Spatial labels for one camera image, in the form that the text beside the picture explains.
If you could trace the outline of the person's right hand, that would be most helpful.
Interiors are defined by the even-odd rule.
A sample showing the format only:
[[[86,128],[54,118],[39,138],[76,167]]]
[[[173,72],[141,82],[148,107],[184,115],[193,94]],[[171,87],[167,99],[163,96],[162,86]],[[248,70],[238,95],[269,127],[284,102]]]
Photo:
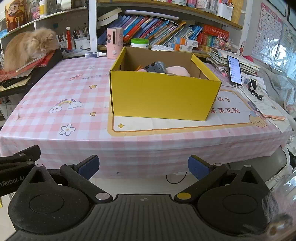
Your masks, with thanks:
[[[276,184],[262,204],[267,218],[266,240],[295,240],[295,181]]]

